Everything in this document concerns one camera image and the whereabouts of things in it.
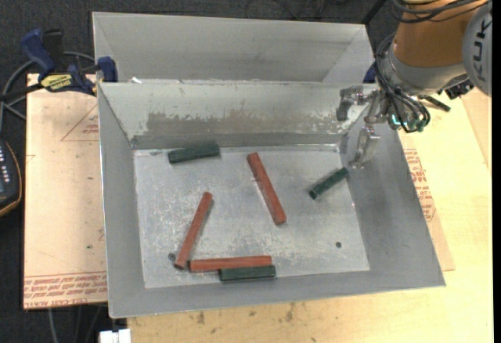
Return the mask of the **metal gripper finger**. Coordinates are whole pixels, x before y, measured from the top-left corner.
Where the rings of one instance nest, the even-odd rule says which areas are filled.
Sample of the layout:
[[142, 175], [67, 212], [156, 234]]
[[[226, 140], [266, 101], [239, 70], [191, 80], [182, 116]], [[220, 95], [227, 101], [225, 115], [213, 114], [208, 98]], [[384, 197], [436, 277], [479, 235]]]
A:
[[361, 85], [353, 85], [340, 90], [340, 104], [336, 110], [337, 120], [346, 121], [348, 111], [353, 105], [362, 105], [369, 101], [369, 95], [363, 92]]
[[363, 168], [377, 151], [380, 135], [373, 126], [363, 126], [359, 132], [356, 152], [350, 161], [351, 168]]

